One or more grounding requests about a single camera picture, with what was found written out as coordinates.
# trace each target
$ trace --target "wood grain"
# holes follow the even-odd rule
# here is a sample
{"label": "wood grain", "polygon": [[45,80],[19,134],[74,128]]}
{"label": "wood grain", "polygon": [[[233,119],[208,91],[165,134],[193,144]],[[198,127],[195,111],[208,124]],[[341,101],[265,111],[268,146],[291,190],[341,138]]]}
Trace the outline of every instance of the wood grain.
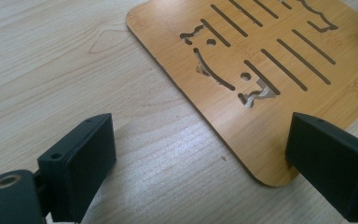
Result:
{"label": "wood grain", "polygon": [[284,157],[293,112],[343,129],[358,117],[358,13],[339,0],[284,3],[152,0],[127,17],[246,169],[275,187],[297,175]]}
{"label": "wood grain", "polygon": [[82,223],[346,223],[302,176],[254,182],[128,31],[143,2],[0,1],[0,174],[112,113],[118,161]]}

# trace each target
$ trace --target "wooden table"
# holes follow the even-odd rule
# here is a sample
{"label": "wooden table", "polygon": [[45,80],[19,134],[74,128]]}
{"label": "wooden table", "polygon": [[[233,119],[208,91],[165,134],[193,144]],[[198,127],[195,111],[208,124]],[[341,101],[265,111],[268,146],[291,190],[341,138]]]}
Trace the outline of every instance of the wooden table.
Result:
{"label": "wooden table", "polygon": [[0,174],[112,113],[117,164],[83,223],[345,223],[303,176],[249,176],[128,31],[142,2],[0,1]]}

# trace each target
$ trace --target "light wood grain surface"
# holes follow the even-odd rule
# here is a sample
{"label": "light wood grain surface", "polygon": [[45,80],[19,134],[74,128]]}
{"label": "light wood grain surface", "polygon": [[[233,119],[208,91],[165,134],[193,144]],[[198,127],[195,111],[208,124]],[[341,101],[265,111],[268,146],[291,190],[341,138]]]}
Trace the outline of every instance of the light wood grain surface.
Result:
{"label": "light wood grain surface", "polygon": [[302,176],[254,182],[131,36],[141,3],[0,1],[0,174],[112,113],[117,164],[83,223],[346,223]]}
{"label": "light wood grain surface", "polygon": [[285,159],[294,112],[341,129],[358,118],[358,13],[339,0],[284,3],[151,0],[127,16],[240,163],[272,187],[298,174]]}

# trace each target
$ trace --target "bamboo board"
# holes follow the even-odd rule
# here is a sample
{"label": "bamboo board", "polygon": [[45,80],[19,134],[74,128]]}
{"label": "bamboo board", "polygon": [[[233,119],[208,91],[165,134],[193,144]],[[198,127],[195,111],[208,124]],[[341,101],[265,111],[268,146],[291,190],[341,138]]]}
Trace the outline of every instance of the bamboo board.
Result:
{"label": "bamboo board", "polygon": [[247,170],[269,186],[293,112],[358,117],[358,14],[339,0],[151,0],[127,24]]}

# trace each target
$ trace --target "black plastic part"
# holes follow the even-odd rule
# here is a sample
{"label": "black plastic part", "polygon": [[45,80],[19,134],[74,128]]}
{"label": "black plastic part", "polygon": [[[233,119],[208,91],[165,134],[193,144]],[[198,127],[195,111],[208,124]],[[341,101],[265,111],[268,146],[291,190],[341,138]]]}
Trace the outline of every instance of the black plastic part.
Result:
{"label": "black plastic part", "polygon": [[358,222],[358,138],[295,113],[286,159],[350,222]]}
{"label": "black plastic part", "polygon": [[46,223],[30,171],[17,170],[0,175],[0,224]]}
{"label": "black plastic part", "polygon": [[112,117],[87,119],[38,158],[54,221],[80,222],[116,161]]}

